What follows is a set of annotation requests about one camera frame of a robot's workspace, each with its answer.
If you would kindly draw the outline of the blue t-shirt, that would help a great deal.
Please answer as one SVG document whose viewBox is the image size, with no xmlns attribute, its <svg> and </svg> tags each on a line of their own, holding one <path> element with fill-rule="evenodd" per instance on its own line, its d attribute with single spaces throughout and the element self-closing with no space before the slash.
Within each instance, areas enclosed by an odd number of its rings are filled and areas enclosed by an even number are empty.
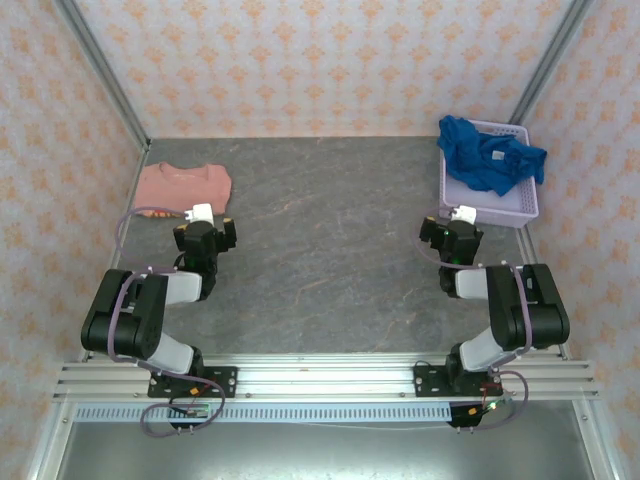
<svg viewBox="0 0 640 480">
<path fill-rule="evenodd" d="M 467 119 L 451 115 L 439 121 L 437 145 L 448 174 L 471 190 L 505 196 L 531 177 L 544 182 L 547 151 L 526 145 L 512 134 L 482 133 Z"/>
</svg>

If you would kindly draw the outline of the folded pink t-shirt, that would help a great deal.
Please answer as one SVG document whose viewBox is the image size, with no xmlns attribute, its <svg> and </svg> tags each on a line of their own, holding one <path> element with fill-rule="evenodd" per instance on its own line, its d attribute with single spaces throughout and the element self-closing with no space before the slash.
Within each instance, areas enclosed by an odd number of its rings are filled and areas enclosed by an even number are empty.
<svg viewBox="0 0 640 480">
<path fill-rule="evenodd" d="M 208 203 L 214 215 L 222 215 L 230 200 L 231 189 L 231 177 L 222 165 L 177 168 L 161 162 L 142 169 L 134 207 L 186 211 L 194 205 Z"/>
</svg>

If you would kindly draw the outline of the lavender plastic basket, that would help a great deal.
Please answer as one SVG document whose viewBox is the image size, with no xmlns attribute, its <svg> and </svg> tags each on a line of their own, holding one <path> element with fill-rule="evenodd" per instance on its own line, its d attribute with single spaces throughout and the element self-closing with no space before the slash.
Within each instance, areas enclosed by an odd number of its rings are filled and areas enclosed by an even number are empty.
<svg viewBox="0 0 640 480">
<path fill-rule="evenodd" d="M 528 130 L 520 125 L 469 120 L 478 131 L 491 135 L 512 134 L 520 142 L 530 144 Z M 471 190 L 466 184 L 451 177 L 446 168 L 444 153 L 440 149 L 440 210 L 445 212 L 459 205 L 474 207 L 480 223 L 521 228 L 539 215 L 537 187 L 541 184 L 531 177 L 520 182 L 505 196 L 493 191 Z"/>
</svg>

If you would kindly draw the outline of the grey sheet metal panel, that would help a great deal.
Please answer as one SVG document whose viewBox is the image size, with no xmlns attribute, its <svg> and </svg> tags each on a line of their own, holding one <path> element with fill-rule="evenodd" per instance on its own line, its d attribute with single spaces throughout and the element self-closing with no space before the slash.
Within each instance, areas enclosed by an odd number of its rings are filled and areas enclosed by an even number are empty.
<svg viewBox="0 0 640 480">
<path fill-rule="evenodd" d="M 576 428 L 523 419 L 503 430 L 221 424 L 152 439 L 78 424 L 58 480 L 594 480 Z"/>
</svg>

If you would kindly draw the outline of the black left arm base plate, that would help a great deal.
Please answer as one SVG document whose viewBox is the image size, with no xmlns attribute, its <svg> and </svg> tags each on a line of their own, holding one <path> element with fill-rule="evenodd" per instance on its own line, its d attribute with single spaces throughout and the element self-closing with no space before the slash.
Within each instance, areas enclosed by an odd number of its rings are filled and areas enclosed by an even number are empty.
<svg viewBox="0 0 640 480">
<path fill-rule="evenodd" d="M 205 366 L 200 373 L 191 376 L 216 383 L 227 398 L 234 398 L 238 383 L 238 368 L 233 366 Z M 149 398 L 219 398 L 220 391 L 207 383 L 187 381 L 168 375 L 151 374 L 147 390 Z"/>
</svg>

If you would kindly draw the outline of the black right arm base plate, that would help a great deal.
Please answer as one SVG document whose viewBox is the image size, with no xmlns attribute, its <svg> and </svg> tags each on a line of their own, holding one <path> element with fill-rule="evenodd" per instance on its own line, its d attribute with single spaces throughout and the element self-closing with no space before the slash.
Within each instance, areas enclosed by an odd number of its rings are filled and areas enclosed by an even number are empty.
<svg viewBox="0 0 640 480">
<path fill-rule="evenodd" d="M 487 373 L 451 373 L 445 366 L 415 365 L 413 380 L 417 397 L 499 397 L 504 393 Z"/>
</svg>

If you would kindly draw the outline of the aluminium frame post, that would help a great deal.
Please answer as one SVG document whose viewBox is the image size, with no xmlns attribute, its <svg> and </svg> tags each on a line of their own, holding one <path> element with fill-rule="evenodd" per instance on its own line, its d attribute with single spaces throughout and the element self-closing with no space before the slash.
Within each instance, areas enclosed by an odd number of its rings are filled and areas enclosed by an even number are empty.
<svg viewBox="0 0 640 480">
<path fill-rule="evenodd" d="M 142 126 L 78 3 L 76 0 L 52 0 L 52 2 L 75 36 L 132 138 L 144 152 L 148 151 L 151 138 Z"/>
<path fill-rule="evenodd" d="M 549 41 L 540 61 L 521 94 L 509 119 L 510 124 L 521 125 L 534 109 L 536 101 L 562 59 L 584 18 L 596 0 L 571 0 L 569 7 Z"/>
</svg>

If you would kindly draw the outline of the aluminium lower frame rail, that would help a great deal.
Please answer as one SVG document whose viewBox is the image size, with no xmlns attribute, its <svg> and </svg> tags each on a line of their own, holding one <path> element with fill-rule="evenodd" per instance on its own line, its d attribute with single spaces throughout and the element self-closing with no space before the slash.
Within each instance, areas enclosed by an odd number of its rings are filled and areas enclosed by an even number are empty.
<svg viewBox="0 0 640 480">
<path fill-rule="evenodd" d="M 572 405 L 594 479 L 627 480 L 606 406 L 590 399 L 574 400 Z"/>
<path fill-rule="evenodd" d="M 27 480 L 56 480 L 64 459 L 74 423 L 77 405 L 74 402 L 54 403 L 36 444 Z"/>
</svg>

